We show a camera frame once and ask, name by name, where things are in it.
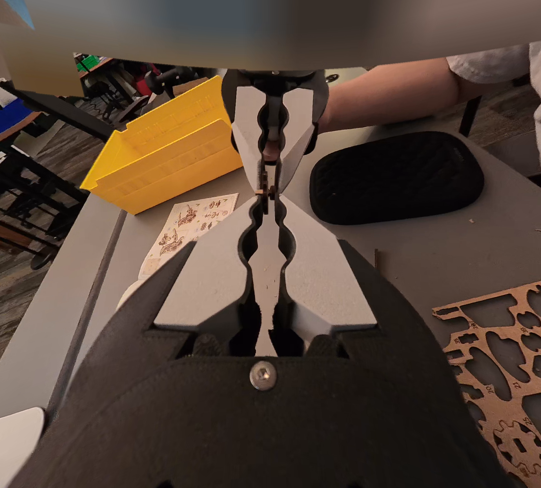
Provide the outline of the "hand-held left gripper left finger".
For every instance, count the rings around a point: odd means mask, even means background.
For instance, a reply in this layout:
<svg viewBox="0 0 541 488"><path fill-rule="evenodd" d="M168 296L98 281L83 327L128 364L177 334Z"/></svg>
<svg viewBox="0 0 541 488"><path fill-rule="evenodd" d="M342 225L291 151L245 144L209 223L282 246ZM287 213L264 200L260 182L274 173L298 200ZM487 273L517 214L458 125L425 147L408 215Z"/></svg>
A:
<svg viewBox="0 0 541 488"><path fill-rule="evenodd" d="M255 355L261 310L249 260L262 218L262 197L256 195L196 241L156 327L212 334L233 356Z"/></svg>

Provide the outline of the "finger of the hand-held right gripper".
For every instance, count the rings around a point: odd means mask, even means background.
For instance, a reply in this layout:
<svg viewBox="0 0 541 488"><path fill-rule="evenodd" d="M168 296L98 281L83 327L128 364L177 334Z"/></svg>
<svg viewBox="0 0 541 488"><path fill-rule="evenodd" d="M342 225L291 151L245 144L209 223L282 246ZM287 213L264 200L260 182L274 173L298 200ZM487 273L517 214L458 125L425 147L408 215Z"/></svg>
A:
<svg viewBox="0 0 541 488"><path fill-rule="evenodd" d="M266 95L253 86L239 86L236 90L235 116L232 133L242 160L247 180L255 194L262 195L263 157L260 139L263 130L259 113L266 104Z"/></svg>
<svg viewBox="0 0 541 488"><path fill-rule="evenodd" d="M296 88L283 96L282 103L288 117L280 135L275 193L282 193L293 179L314 134L313 97L313 90L306 88Z"/></svg>

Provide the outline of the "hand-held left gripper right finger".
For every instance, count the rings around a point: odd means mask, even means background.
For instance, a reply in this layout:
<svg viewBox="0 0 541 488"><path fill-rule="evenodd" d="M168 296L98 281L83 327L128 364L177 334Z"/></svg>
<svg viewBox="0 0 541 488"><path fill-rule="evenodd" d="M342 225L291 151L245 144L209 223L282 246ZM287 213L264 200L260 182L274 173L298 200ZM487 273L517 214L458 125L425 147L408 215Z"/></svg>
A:
<svg viewBox="0 0 541 488"><path fill-rule="evenodd" d="M339 239L283 195L276 198L275 217L286 258L270 330L277 356L302 356L317 336L375 328Z"/></svg>

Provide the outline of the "medium wooden gear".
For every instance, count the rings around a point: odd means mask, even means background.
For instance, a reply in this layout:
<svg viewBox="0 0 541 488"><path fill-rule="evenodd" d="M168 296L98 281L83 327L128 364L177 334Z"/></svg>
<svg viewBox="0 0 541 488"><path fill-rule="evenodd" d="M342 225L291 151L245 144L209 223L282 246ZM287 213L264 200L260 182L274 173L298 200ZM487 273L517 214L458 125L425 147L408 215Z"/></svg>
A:
<svg viewBox="0 0 541 488"><path fill-rule="evenodd" d="M262 198L275 200L275 191L274 183L269 180L267 171L263 170L260 174L260 187L255 191L255 194Z"/></svg>

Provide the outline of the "person's right forearm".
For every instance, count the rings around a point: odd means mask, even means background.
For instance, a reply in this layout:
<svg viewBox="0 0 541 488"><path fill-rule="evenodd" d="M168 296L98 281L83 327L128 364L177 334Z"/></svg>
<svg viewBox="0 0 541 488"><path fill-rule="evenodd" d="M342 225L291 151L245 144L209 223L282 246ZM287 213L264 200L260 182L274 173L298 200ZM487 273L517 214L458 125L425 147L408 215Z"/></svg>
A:
<svg viewBox="0 0 541 488"><path fill-rule="evenodd" d="M444 58L379 65L329 91L319 132L422 119L456 105L459 94Z"/></svg>

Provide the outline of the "laser-cut wooden parts sheet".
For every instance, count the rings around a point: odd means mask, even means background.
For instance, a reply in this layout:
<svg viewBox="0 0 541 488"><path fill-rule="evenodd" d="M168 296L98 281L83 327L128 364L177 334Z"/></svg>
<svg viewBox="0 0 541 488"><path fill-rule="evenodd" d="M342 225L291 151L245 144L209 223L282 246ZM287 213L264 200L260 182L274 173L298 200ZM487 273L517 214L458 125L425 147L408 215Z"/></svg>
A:
<svg viewBox="0 0 541 488"><path fill-rule="evenodd" d="M432 310L432 315L440 321L463 319L467 322L466 329L451 333L449 344L443 350L449 364L459 369L456 380L463 388L464 401L482 413L477 421L482 436L494 449L505 472L526 487L540 487L540 429L524 409L527 398L540 397L540 313L533 302L539 297L540 281L535 281ZM483 326L465 312L474 304L505 299L511 301L506 307L510 325ZM513 375L497 358L489 344L490 336L518 347L517 370L522 376ZM497 394L493 383L484 383L471 371L475 353L479 352L504 378L509 400Z"/></svg>

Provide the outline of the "dumbbell rack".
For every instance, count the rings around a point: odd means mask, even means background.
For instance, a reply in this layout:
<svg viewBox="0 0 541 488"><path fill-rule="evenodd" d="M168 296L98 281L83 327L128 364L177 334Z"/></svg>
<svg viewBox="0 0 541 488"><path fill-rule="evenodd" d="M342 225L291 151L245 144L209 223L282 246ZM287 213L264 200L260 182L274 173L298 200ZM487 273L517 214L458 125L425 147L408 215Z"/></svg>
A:
<svg viewBox="0 0 541 488"><path fill-rule="evenodd" d="M148 71L144 77L145 84L149 90L156 95L162 95L165 92L170 99L175 97L174 86L179 86L197 79L199 79L199 75L194 68L179 65L160 74L156 74L153 70Z"/></svg>

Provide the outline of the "paper instruction booklet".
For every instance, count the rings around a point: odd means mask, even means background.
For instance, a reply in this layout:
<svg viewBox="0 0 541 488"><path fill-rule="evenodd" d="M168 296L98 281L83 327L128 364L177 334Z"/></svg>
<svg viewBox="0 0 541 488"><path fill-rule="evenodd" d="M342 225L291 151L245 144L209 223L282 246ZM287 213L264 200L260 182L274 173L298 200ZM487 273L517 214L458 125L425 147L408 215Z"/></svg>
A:
<svg viewBox="0 0 541 488"><path fill-rule="evenodd" d="M238 193L232 193L175 204L141 264L137 281L125 290L116 310L187 243L197 241L200 236L232 214L238 197Z"/></svg>

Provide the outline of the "yellow plastic bin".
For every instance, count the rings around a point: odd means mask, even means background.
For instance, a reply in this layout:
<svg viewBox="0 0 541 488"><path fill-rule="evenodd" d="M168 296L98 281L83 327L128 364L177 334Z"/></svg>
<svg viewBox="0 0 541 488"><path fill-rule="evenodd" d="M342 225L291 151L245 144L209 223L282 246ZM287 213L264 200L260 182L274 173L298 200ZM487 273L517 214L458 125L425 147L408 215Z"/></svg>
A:
<svg viewBox="0 0 541 488"><path fill-rule="evenodd" d="M216 75L113 133L81 189L137 215L242 168L221 86Z"/></svg>

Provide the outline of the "black padded wrist rest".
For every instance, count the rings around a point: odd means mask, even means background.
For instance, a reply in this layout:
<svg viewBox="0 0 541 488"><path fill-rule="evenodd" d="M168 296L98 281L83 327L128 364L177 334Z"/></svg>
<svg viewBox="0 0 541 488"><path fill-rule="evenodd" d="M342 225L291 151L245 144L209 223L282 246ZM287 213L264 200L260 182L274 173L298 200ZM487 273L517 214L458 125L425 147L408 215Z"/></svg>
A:
<svg viewBox="0 0 541 488"><path fill-rule="evenodd" d="M324 156L312 169L309 199L321 221L353 226L454 212L476 201L484 184L462 140L416 132Z"/></svg>

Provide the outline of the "blue plastic bin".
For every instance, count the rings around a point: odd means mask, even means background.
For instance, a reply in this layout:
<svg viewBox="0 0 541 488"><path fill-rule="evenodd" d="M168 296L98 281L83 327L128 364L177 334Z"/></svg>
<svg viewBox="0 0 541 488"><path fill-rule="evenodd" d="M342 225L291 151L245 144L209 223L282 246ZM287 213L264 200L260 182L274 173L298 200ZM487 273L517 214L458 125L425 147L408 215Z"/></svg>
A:
<svg viewBox="0 0 541 488"><path fill-rule="evenodd" d="M16 99L10 104L1 108L1 133L6 132L10 128L16 126L20 121L24 120L32 113L32 110L27 108L23 101Z"/></svg>

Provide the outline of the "white stand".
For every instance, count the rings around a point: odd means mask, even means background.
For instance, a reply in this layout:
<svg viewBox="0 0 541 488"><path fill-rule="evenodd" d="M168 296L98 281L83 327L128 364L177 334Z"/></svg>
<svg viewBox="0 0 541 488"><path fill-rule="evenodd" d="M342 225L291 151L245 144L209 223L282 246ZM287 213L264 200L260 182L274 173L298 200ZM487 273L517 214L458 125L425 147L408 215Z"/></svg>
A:
<svg viewBox="0 0 541 488"><path fill-rule="evenodd" d="M33 407L1 417L1 487L8 487L34 451L43 431L44 410Z"/></svg>

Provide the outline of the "black desk frame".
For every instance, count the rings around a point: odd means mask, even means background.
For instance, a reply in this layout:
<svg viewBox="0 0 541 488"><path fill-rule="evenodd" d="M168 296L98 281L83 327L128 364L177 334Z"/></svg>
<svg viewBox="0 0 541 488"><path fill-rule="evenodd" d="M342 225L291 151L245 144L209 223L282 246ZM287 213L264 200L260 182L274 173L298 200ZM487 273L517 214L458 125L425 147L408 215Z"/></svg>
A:
<svg viewBox="0 0 541 488"><path fill-rule="evenodd" d="M114 128L104 121L81 111L63 98L17 90L12 82L4 79L1 80L1 89L22 99L23 104L30 106L33 112L47 113L103 142L115 132ZM1 193L16 189L20 195L35 202L36 207L46 206L56 210L48 229L41 231L54 240L63 240L78 217L89 193L13 148L6 142L9 137L10 135L1 135L1 151L6 153L7 159L12 161L18 173L9 172L1 165Z"/></svg>

